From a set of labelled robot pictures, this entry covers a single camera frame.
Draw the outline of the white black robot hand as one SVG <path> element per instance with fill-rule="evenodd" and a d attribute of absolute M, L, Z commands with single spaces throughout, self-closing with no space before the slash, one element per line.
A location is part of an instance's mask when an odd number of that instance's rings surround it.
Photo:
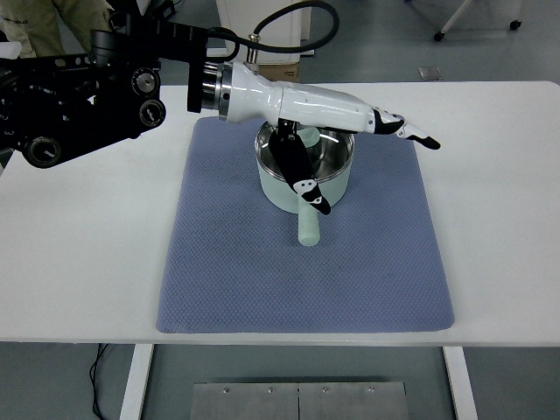
<path fill-rule="evenodd" d="M 239 61 L 220 66 L 215 100 L 220 118 L 240 123 L 261 117 L 275 131 L 269 151 L 290 189 L 322 214 L 331 212 L 320 190 L 298 125 L 349 133 L 396 135 L 437 150 L 440 143 L 401 115 L 346 93 L 286 81 L 270 81 Z"/>

